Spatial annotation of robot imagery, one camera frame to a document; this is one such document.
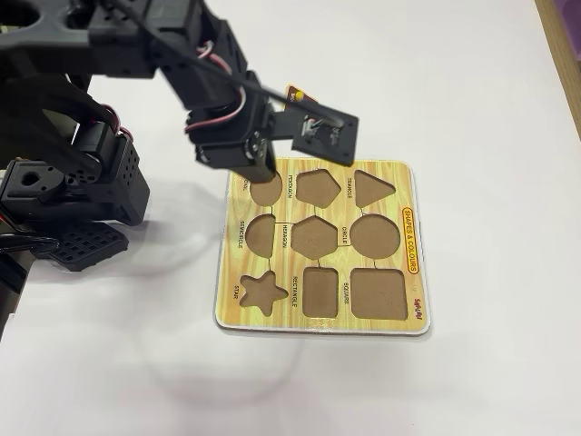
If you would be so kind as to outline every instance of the square cutout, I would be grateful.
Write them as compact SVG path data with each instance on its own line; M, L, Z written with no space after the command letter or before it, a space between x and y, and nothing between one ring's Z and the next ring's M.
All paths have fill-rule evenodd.
M407 320L403 273L400 270L354 269L351 272L351 311L363 319Z

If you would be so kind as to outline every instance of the oval cutout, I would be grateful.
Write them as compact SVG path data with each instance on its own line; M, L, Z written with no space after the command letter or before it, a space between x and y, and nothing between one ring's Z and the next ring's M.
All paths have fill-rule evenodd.
M259 206L272 206L282 193L281 175L276 173L274 178L267 183L251 183L252 200Z

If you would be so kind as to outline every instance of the white table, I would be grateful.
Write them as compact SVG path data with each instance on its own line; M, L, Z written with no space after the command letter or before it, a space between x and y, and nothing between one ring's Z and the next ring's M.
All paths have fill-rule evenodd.
M265 84L359 116L358 158L415 170L431 331L220 331L226 173L195 163L161 77L95 79L148 213L94 268L34 264L0 346L0 432L579 434L581 144L534 2L210 4Z

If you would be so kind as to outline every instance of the hexagon cutout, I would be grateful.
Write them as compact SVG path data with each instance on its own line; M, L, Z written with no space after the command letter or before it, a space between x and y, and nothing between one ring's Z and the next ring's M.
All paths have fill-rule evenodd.
M337 250L337 227L318 216L310 216L292 226L290 247L316 261Z

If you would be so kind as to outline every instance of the wooden puzzle board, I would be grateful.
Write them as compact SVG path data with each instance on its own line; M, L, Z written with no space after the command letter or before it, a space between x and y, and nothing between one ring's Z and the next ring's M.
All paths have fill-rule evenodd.
M409 168L392 161L355 161L347 168L319 159L278 158L277 172L281 194L277 197L270 193L267 202L273 202L272 206L255 203L262 186L253 187L253 199L251 183L236 173L230 174L216 292L217 323L228 329L277 332L416 335L425 332L429 326L428 298ZM380 184L395 188L395 193L359 208L356 174L361 195L358 203L364 196L369 197L363 188L367 192L375 178ZM327 198L314 192L321 186L330 193ZM303 199L314 198L314 203L323 205L329 202L329 196L338 193L322 208L299 200L298 191ZM394 223L399 233L393 233L389 225L386 227L384 224L389 221L383 217ZM358 236L358 241L363 242L359 242L358 250L351 243L351 235L356 237L351 228L362 218L365 220L360 221L359 233L363 237ZM366 231L365 224L370 218L381 228L371 226ZM264 225L249 231L253 222ZM359 253L374 253L361 244L378 240L377 236L384 234L383 227L399 237L399 244L393 245L397 246L395 252L375 260ZM261 255L257 255L249 248L247 236L255 251L260 251L257 241L265 243L272 238L271 250L267 244L266 250L262 248ZM330 243L330 237L336 237L336 243ZM318 238L326 239L322 243ZM380 242L379 254L372 255L381 256L385 250L392 250L389 244ZM300 250L308 248L305 253L310 257L332 250L335 244L336 248L311 259L294 250L293 243ZM304 288L305 280L308 290ZM268 289L261 288L267 282ZM337 287L335 293L329 290L332 286ZM267 299L272 296L271 304L260 302L261 296ZM241 306L257 301L260 307Z

